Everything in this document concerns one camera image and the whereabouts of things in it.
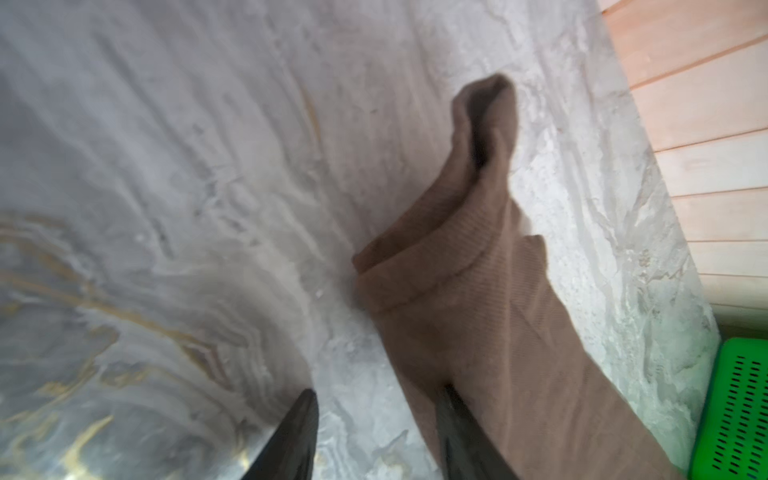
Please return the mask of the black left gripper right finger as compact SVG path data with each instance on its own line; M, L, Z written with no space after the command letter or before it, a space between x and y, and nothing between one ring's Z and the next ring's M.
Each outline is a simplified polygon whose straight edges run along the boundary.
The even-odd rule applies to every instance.
M436 424L444 479L519 479L452 385L439 394Z

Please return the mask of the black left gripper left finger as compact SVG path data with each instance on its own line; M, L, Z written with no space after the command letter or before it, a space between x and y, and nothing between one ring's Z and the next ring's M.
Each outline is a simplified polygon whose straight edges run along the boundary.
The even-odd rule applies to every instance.
M304 389L241 479L311 479L318 426L317 394Z

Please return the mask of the green plastic basket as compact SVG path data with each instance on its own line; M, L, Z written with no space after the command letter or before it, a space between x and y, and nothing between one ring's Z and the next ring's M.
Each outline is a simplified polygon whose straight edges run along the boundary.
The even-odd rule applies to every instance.
M714 364L689 478L766 480L767 405L767 341L725 341Z

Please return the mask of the brown trousers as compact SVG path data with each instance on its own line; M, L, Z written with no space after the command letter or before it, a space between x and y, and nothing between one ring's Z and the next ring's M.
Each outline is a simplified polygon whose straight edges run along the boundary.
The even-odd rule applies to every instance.
M591 359L508 191L516 91L452 104L432 185L353 260L356 287L442 470L436 403L452 385L519 479L678 479L681 470Z

